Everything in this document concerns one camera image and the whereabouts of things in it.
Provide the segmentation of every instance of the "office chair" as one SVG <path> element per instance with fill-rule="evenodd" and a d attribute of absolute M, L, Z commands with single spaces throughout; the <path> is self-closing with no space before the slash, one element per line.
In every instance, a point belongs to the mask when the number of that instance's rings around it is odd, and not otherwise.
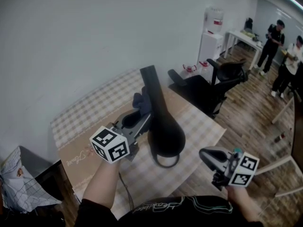
<path fill-rule="evenodd" d="M 211 59 L 207 59 L 207 62 L 214 68 L 211 84 L 200 75 L 183 79 L 175 70 L 169 70 L 168 74 L 174 81 L 169 88 L 209 117 L 215 118 L 227 98 L 225 93 L 248 80 L 247 72 L 243 69 L 246 60 L 224 63 L 221 66 Z M 215 85 L 216 78 L 220 83 Z"/>

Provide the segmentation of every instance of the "cable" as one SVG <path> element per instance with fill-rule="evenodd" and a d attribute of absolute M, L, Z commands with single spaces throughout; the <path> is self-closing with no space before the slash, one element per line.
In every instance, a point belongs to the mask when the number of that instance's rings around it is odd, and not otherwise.
<path fill-rule="evenodd" d="M 120 172 L 119 172 L 119 178 L 120 178 L 123 186 L 126 189 L 126 192 L 127 192 L 127 195 L 128 195 L 129 209 L 132 211 L 132 210 L 134 210 L 134 201 L 133 201 L 133 198 L 132 198 L 131 194 L 129 193 L 129 191 L 127 189 L 127 185 L 124 183 L 124 181 L 122 179 L 122 176 L 121 176 Z"/>

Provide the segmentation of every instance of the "black hair dryer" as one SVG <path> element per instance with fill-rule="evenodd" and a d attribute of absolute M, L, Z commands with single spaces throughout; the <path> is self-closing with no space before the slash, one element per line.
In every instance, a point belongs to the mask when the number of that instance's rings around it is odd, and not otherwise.
<path fill-rule="evenodd" d="M 155 66 L 140 69 L 152 107 L 152 121 L 148 132 L 148 142 L 154 161 L 163 168 L 175 166 L 185 146 L 185 134 L 177 121 L 168 112 Z M 158 161 L 161 157 L 176 157 L 174 164 L 164 166 Z"/>

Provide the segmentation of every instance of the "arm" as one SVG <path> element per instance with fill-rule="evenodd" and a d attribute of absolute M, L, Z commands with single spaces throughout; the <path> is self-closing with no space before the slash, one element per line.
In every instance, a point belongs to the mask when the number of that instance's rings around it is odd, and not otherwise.
<path fill-rule="evenodd" d="M 102 161 L 95 175 L 88 184 L 83 198 L 112 208 L 119 176 L 120 161 L 109 164 Z"/>
<path fill-rule="evenodd" d="M 271 39 L 272 42 L 278 44 L 279 46 L 283 46 L 283 44 L 277 40 Z"/>
<path fill-rule="evenodd" d="M 258 222 L 258 212 L 253 208 L 253 203 L 244 187 L 226 187 L 228 201 L 237 205 L 243 217 L 248 222 Z"/>
<path fill-rule="evenodd" d="M 284 34 L 281 35 L 281 46 L 284 46 L 285 36 Z"/>
<path fill-rule="evenodd" d="M 271 33 L 269 31 L 268 31 L 267 35 L 268 35 L 269 39 L 272 39 Z"/>
<path fill-rule="evenodd" d="M 289 53 L 287 53 L 286 56 L 287 56 L 291 61 L 297 61 L 297 60 L 298 60 L 295 56 L 291 56 Z"/>

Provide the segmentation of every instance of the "table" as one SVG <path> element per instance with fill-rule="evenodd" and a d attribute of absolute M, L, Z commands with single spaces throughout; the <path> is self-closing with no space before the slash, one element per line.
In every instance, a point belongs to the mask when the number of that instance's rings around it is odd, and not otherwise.
<path fill-rule="evenodd" d="M 227 57 L 230 43 L 232 43 L 232 48 L 231 48 L 231 54 L 232 54 L 234 45 L 237 43 L 237 40 L 241 40 L 244 43 L 246 43 L 246 44 L 250 45 L 251 47 L 253 47 L 254 49 L 256 49 L 254 59 L 252 60 L 252 62 L 250 64 L 250 68 L 249 68 L 249 70 L 251 70 L 252 67 L 256 64 L 259 52 L 262 51 L 262 47 L 257 46 L 257 42 L 254 42 L 250 37 L 241 33 L 240 31 L 228 31 L 228 33 L 229 33 L 229 36 L 228 36 L 228 40 L 227 40 L 227 43 L 225 46 L 226 50 L 224 53 L 224 58 Z"/>
<path fill-rule="evenodd" d="M 280 111 L 280 113 L 273 119 L 272 123 L 276 123 L 278 119 L 283 115 L 283 113 L 290 107 L 291 104 L 294 104 L 294 110 L 295 110 L 295 116 L 294 116 L 294 141 L 292 145 L 292 149 L 290 154 L 286 155 L 285 157 L 265 166 L 261 169 L 258 169 L 256 172 L 256 175 L 259 175 L 261 173 L 270 171 L 282 164 L 285 164 L 286 162 L 291 161 L 295 168 L 296 172 L 298 172 L 301 176 L 303 176 L 302 170 L 303 170 L 303 111 L 301 106 L 301 99 L 299 95 L 295 92 L 294 97 L 292 97 L 291 100 L 287 103 L 287 105 Z M 303 190 L 303 186 L 299 186 L 294 189 L 290 189 L 288 191 L 284 192 L 278 192 L 275 194 L 275 197 L 281 197 L 285 195 L 292 194 L 294 192 Z"/>
<path fill-rule="evenodd" d="M 133 95 L 141 92 L 142 87 L 140 71 L 127 71 L 84 96 L 51 122 L 62 165 L 80 200 L 101 162 L 90 145 L 89 137 L 101 125 L 114 122 L 121 113 L 132 109 Z M 152 198 L 170 195 L 202 163 L 199 149 L 216 145 L 225 132 L 185 99 L 168 88 L 162 90 L 169 112 L 184 130 L 186 145 L 178 164 L 164 169 L 152 159 L 147 134 L 139 138 L 138 154 L 132 162 L 122 159 L 120 167 L 135 206 Z M 159 159 L 162 164 L 168 160 Z M 120 218 L 128 211 L 127 192 L 119 181 L 112 212 Z"/>

